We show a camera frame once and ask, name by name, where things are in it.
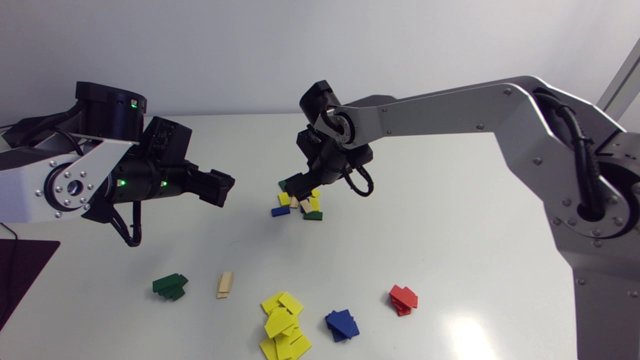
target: green block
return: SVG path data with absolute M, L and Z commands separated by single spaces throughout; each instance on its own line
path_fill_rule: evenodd
M 154 293 L 157 293 L 162 289 L 178 285 L 179 282 L 180 282 L 180 276 L 178 274 L 172 274 L 172 275 L 169 275 L 169 276 L 165 276 L 162 279 L 158 279 L 158 280 L 154 281 L 154 283 L 153 283 L 153 291 L 154 291 Z
M 322 220 L 322 211 L 314 211 L 313 213 L 305 214 L 305 220 Z

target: robotic arm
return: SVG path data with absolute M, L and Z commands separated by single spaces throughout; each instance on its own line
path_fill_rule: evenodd
M 310 125 L 297 144 L 309 171 L 285 186 L 298 199 L 340 178 L 370 195 L 363 165 L 379 138 L 492 132 L 509 169 L 544 202 L 556 246 L 573 268 L 579 359 L 639 358 L 639 134 L 532 77 L 345 105 L 320 81 L 300 106 Z M 355 187 L 353 170 L 367 191 Z

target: wooden block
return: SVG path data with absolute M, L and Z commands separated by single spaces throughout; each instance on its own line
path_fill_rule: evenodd
M 261 303 L 262 309 L 265 313 L 269 313 L 271 310 L 274 310 L 276 307 L 280 306 L 278 299 L 284 294 L 284 292 L 280 291 L 276 295 L 268 298 L 267 300 Z
M 231 292 L 231 284 L 234 282 L 234 273 L 232 272 L 223 272 L 222 277 L 220 277 L 220 285 L 218 285 L 219 293 L 230 293 Z
M 311 208 L 314 211 L 320 211 L 320 201 L 317 197 L 312 197 L 311 199 L 309 199 L 309 204 L 311 204 Z
M 305 214 L 312 213 L 314 211 L 308 199 L 302 200 L 300 202 L 300 206 L 302 207 L 302 210 L 304 210 Z
M 291 203 L 289 204 L 289 207 L 292 209 L 297 209 L 298 205 L 300 205 L 300 202 L 296 199 L 295 196 L 291 197 Z
M 291 203 L 291 198 L 288 193 L 280 193 L 278 195 L 278 200 L 280 200 L 280 206 L 289 206 Z
M 278 360 L 286 360 L 293 357 L 293 355 L 291 354 L 291 342 L 289 341 L 288 336 L 278 335 L 276 336 L 275 341 Z
M 282 294 L 278 301 L 293 315 L 300 314 L 300 311 L 305 308 L 289 292 L 285 292 L 284 294 Z
M 276 342 L 273 339 L 266 338 L 265 340 L 262 340 L 260 348 L 267 360 L 278 360 L 278 356 L 276 354 Z
M 296 341 L 291 344 L 291 354 L 293 359 L 298 359 L 311 348 L 311 341 L 306 336 L 302 335 Z

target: black cable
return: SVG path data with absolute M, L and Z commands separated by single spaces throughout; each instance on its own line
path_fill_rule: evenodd
M 358 187 L 351 180 L 351 176 L 349 176 L 349 172 L 347 172 L 347 170 L 343 171 L 342 175 L 344 176 L 344 179 L 347 181 L 347 184 L 349 184 L 349 187 L 351 187 L 351 189 L 356 194 L 362 197 L 367 197 L 371 195 L 371 193 L 373 192 L 373 179 L 371 179 L 371 175 L 369 175 L 369 173 L 364 169 L 363 166 L 356 167 L 356 171 L 367 181 L 368 190 L 366 192 L 363 192 L 362 190 L 358 189 Z
M 580 205 L 590 212 L 585 213 L 587 217 L 601 218 L 604 214 L 604 204 L 598 189 L 600 167 L 591 148 L 593 141 L 584 135 L 574 111 L 567 104 L 549 94 L 536 92 L 535 96 L 540 102 L 551 107 L 556 115 L 566 123 L 572 139 L 575 171 L 580 191 Z
M 56 133 L 60 134 L 65 139 L 67 139 L 67 141 L 69 141 L 69 143 L 71 143 L 71 146 L 74 147 L 74 150 L 76 151 L 76 153 L 78 155 L 84 156 L 84 153 L 83 153 L 82 149 L 80 149 L 80 145 L 78 145 L 78 143 L 71 137 L 71 135 L 69 135 L 68 132 L 62 131 L 59 127 L 54 127 L 52 130 L 55 131 Z
M 76 116 L 80 111 L 84 109 L 84 101 L 78 100 L 73 107 L 63 113 L 58 113 L 55 115 L 51 115 L 44 119 L 41 123 L 35 126 L 33 129 L 27 131 L 20 141 L 18 142 L 19 146 L 26 146 L 31 139 L 37 134 L 40 134 L 42 131 L 50 130 L 63 122 L 71 119 Z
M 14 237 L 13 249 L 11 251 L 11 257 L 9 259 L 9 267 L 6 274 L 6 298 L 5 298 L 6 302 L 4 303 L 3 310 L 0 313 L 0 320 L 2 320 L 6 316 L 6 311 L 9 308 L 9 303 L 11 302 L 11 278 L 13 275 L 13 260 L 15 259 L 16 249 L 18 248 L 18 241 L 20 239 L 18 238 L 18 234 L 16 234 L 15 231 L 13 231 L 10 227 L 8 227 L 2 222 L 0 222 L 0 225 L 2 225 L 2 227 L 7 229 L 9 232 L 11 232 Z

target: table surface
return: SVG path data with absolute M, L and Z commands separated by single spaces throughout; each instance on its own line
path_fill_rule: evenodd
M 269 211 L 277 182 L 305 171 L 303 115 L 170 119 L 193 129 L 189 161 L 236 178 L 225 207 L 193 194 L 144 202 L 135 249 L 83 219 L 12 224 L 62 245 L 0 332 L 0 359 L 262 359 L 259 304 L 278 291 L 305 306 L 302 359 L 577 357 L 571 269 L 493 135 L 379 140 L 374 193 L 322 186 L 315 222 Z M 232 291 L 216 299 L 224 271 Z M 185 296 L 152 293 L 175 272 Z M 394 284 L 420 297 L 411 315 L 390 305 Z M 324 316 L 343 309 L 360 335 L 334 343 Z

